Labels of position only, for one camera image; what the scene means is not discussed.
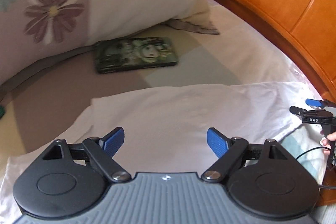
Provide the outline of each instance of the white logo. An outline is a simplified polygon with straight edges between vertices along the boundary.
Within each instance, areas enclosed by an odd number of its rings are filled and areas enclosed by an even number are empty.
[[[164,175],[164,176],[162,177],[162,179],[163,179],[164,181],[168,181],[168,180],[171,180],[171,176],[170,176],[170,175]]]

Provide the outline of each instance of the yellow flower center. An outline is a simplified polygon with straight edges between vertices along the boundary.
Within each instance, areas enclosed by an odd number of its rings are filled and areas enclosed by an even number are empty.
[[[50,17],[55,17],[55,16],[58,15],[58,13],[59,13],[59,10],[58,10],[58,7],[57,7],[56,5],[51,6],[51,7],[49,8],[49,16],[50,16]]]

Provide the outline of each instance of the gray ribbed plate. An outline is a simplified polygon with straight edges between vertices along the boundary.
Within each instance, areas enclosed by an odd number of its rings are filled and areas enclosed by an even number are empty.
[[[39,220],[24,215],[16,224],[313,224],[310,217],[269,221],[237,207],[219,184],[204,183],[196,173],[138,173],[115,184],[103,200],[80,216]]]

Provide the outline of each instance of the finger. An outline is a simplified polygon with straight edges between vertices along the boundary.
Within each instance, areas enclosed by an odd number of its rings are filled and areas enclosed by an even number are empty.
[[[332,141],[332,142],[336,141],[336,132],[329,134],[327,138],[329,141]]]
[[[330,154],[330,151],[329,150],[327,150],[327,149],[323,149],[323,153],[325,154],[325,155],[329,155]]]
[[[327,139],[322,140],[323,145],[329,144],[329,141]]]

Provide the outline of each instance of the phone case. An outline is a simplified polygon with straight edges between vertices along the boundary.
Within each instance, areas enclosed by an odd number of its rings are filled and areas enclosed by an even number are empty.
[[[179,61],[168,37],[100,41],[95,54],[98,73],[174,66]]]

